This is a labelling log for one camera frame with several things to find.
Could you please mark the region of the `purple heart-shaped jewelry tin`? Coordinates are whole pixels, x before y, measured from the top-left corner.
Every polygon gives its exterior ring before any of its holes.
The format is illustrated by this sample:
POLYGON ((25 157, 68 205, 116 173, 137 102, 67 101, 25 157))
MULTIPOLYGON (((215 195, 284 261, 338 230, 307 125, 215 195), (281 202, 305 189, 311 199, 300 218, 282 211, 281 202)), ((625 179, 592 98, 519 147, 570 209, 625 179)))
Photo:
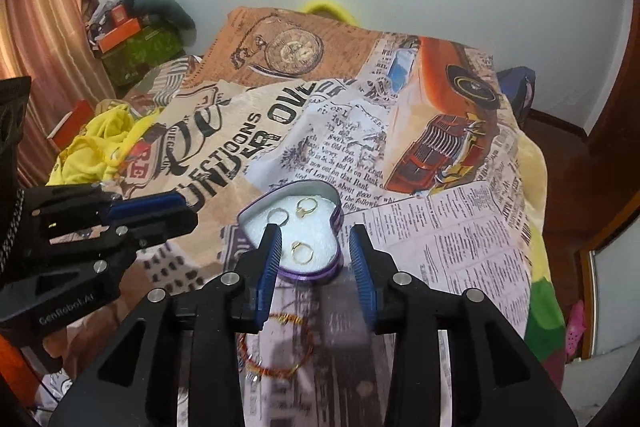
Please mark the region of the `purple heart-shaped jewelry tin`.
POLYGON ((337 235, 344 212, 337 189, 321 180, 284 184, 238 214, 238 225, 254 246, 267 225, 282 236, 279 277, 292 284, 320 285, 337 276, 343 254, 337 235))

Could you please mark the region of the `pink slipper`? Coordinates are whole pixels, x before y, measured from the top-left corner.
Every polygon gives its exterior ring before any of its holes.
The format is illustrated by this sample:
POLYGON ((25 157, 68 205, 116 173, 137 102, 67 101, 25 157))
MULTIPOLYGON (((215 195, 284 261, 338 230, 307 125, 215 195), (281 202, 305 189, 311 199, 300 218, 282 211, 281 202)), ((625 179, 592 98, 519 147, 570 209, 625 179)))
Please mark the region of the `pink slipper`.
POLYGON ((576 355, 580 340, 586 331, 585 305, 582 300, 572 306, 570 316, 566 324, 565 332, 565 353, 567 358, 576 355))

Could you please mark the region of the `orange box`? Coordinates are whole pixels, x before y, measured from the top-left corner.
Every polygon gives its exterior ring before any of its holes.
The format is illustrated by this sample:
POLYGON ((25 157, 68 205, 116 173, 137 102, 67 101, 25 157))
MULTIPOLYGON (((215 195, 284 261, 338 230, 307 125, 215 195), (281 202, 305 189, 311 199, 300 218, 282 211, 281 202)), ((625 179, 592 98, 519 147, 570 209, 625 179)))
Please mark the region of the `orange box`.
POLYGON ((119 46, 130 37, 137 35, 141 29, 142 27, 139 20, 137 18, 130 18, 107 34, 97 38, 96 42, 98 43, 100 51, 102 53, 106 53, 109 50, 116 48, 116 46, 119 46))

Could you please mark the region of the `brown wooden door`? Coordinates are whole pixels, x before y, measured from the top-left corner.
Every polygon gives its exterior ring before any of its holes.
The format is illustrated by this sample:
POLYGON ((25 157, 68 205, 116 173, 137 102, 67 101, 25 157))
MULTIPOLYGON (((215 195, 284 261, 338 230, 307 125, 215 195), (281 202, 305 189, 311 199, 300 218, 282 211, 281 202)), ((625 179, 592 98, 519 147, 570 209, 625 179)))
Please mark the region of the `brown wooden door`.
POLYGON ((623 62, 587 138, 561 155, 544 224, 549 258, 570 257, 639 191, 639 0, 634 0, 623 62))

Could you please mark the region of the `dark blue bag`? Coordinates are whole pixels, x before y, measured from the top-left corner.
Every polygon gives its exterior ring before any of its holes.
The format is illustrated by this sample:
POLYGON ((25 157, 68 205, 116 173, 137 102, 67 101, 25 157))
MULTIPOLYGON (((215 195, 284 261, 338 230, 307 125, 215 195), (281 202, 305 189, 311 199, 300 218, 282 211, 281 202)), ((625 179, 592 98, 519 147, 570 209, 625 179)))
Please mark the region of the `dark blue bag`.
POLYGON ((516 121, 523 126, 534 101, 536 72, 526 66, 518 66, 500 70, 497 79, 502 93, 509 100, 516 121))

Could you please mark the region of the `yellow chair back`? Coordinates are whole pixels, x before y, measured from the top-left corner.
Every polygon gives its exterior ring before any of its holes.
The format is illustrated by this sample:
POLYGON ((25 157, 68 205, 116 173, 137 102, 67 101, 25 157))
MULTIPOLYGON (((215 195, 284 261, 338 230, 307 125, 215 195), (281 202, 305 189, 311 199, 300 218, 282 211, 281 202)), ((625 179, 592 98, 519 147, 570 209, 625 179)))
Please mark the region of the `yellow chair back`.
POLYGON ((300 12, 322 16, 330 20, 337 20, 338 22, 352 26, 358 26, 356 17, 335 0, 309 0, 302 6, 300 12))

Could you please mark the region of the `yellow cartoon blanket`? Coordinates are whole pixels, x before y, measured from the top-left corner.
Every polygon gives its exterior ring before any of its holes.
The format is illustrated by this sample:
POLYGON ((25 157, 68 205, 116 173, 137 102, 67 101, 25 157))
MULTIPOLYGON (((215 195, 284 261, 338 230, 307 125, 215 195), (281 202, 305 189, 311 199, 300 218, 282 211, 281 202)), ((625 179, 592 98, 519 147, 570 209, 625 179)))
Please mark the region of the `yellow cartoon blanket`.
POLYGON ((136 118, 127 103, 92 118, 56 158, 47 186, 112 181, 136 144, 155 124, 161 108, 136 118))

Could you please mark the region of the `colorful fleece blanket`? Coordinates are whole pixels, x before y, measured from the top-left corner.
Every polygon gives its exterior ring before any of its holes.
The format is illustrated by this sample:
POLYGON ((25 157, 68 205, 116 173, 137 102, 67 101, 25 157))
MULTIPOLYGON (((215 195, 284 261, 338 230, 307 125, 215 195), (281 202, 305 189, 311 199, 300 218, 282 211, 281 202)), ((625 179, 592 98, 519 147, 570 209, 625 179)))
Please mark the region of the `colorful fleece blanket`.
POLYGON ((566 325, 552 284, 544 231, 548 195, 548 171, 541 149, 518 132, 518 174, 523 184, 525 212, 530 231, 528 259, 532 269, 529 314, 524 339, 555 387, 563 384, 566 325))

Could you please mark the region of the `red box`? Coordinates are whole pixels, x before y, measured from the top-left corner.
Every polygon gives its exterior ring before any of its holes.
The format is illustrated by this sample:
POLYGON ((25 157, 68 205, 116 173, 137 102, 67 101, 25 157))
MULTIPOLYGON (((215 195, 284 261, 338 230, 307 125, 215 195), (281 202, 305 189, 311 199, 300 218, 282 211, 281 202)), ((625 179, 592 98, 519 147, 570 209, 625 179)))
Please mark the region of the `red box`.
POLYGON ((94 108, 87 100, 79 101, 48 134, 48 140, 57 150, 64 150, 81 129, 94 117, 94 108))

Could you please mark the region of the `striped brown curtain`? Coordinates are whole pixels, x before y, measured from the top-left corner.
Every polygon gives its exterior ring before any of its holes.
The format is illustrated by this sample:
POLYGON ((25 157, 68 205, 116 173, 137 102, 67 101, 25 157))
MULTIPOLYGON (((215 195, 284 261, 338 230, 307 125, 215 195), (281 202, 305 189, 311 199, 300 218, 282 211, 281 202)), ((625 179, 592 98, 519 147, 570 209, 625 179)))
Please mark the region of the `striped brown curtain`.
POLYGON ((87 37, 98 0, 1 0, 1 76, 32 80, 17 176, 45 184, 58 152, 48 134, 77 102, 113 98, 87 37))

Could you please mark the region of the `grey pillow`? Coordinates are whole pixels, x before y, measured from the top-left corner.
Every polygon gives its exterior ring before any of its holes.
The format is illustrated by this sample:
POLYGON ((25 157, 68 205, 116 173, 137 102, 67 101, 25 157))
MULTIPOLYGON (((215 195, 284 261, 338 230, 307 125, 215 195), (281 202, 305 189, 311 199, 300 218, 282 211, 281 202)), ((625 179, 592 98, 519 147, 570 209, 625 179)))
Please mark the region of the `grey pillow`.
POLYGON ((135 16, 157 15, 163 17, 175 28, 181 30, 195 28, 193 18, 176 0, 134 0, 131 7, 135 16))

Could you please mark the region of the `newspaper print bed blanket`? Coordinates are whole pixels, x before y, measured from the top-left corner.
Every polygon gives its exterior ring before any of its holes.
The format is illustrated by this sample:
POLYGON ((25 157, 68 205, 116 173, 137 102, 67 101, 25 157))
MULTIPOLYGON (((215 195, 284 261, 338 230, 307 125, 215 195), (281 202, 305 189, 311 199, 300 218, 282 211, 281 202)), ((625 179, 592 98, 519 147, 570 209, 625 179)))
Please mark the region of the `newspaper print bed blanket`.
POLYGON ((317 348, 304 360, 293 324, 269 322, 248 337, 258 363, 296 367, 284 381, 242 374, 250 425, 382 423, 393 341, 363 323, 347 245, 356 223, 401 269, 441 291, 480 288, 524 331, 532 276, 518 126, 483 51, 238 9, 148 139, 149 152, 119 178, 122 193, 177 190, 200 223, 142 251, 122 295, 58 337, 68 375, 89 366, 143 291, 193 291, 229 270, 253 247, 238 214, 303 180, 340 194, 343 266, 325 284, 278 283, 271 308, 305 317, 317 348))

